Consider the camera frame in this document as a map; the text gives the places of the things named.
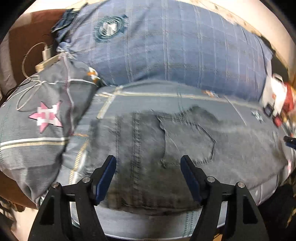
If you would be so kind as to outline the grey denim jeans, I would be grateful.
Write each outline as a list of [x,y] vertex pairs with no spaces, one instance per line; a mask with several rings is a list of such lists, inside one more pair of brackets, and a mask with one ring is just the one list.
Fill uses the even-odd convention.
[[207,198],[209,176],[254,188],[287,164],[273,128],[221,120],[199,106],[93,120],[88,133],[88,171],[116,159],[104,205],[130,212],[194,209]]

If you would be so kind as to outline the grey star-pattern bed sheet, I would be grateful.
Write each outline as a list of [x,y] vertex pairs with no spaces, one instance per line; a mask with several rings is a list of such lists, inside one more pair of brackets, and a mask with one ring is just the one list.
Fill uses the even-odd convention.
[[202,209],[181,157],[221,183],[243,182],[261,204],[295,169],[285,135],[257,102],[157,80],[102,87],[69,138],[57,180],[77,183],[112,155],[116,172],[95,208],[104,233],[125,240],[189,237]]

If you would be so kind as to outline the red plastic bag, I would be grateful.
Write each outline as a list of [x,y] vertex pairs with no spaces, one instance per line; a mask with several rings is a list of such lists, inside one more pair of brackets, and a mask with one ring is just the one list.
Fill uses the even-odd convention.
[[282,109],[285,113],[289,113],[295,109],[295,89],[289,83],[285,83],[285,86],[287,87],[287,95]]

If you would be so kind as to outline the blue plaid folded quilt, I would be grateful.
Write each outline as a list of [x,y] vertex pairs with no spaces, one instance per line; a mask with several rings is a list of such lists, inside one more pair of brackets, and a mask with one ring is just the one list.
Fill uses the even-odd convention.
[[67,10],[53,26],[60,50],[108,85],[166,80],[258,100],[273,54],[255,34],[181,1],[103,1]]

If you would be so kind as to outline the beige power strip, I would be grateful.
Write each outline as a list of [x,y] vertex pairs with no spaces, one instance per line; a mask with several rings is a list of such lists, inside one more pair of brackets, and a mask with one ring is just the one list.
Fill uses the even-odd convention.
[[45,68],[55,64],[60,58],[60,54],[57,54],[51,58],[49,58],[48,60],[42,61],[41,63],[37,64],[35,66],[35,70],[37,73],[43,71]]

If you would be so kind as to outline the brown wooden nightstand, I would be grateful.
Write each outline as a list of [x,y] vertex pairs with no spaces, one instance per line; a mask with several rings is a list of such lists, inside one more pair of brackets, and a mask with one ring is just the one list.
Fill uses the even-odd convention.
[[10,28],[1,43],[1,102],[7,93],[19,85],[25,76],[22,62],[25,54],[25,73],[36,73],[35,66],[42,62],[44,43],[54,42],[52,27],[60,20],[65,9],[47,9],[21,15]]

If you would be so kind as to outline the black box blue label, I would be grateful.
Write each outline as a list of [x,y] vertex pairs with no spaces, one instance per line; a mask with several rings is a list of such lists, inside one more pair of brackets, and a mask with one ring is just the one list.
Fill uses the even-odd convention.
[[273,115],[273,111],[274,111],[274,109],[269,103],[263,108],[263,112],[269,118]]

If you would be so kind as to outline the grey star-pattern pillow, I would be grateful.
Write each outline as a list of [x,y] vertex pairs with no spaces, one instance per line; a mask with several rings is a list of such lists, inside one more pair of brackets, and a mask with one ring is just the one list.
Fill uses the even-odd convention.
[[32,202],[55,181],[67,142],[99,85],[94,68],[62,55],[1,106],[1,171]]

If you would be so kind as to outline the clear plastic bag of items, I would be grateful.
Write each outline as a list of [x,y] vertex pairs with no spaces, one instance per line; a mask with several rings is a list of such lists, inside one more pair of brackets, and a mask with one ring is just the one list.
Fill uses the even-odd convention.
[[283,124],[288,133],[292,138],[295,138],[295,126],[296,126],[296,114],[295,110],[290,111],[289,113],[283,113]]

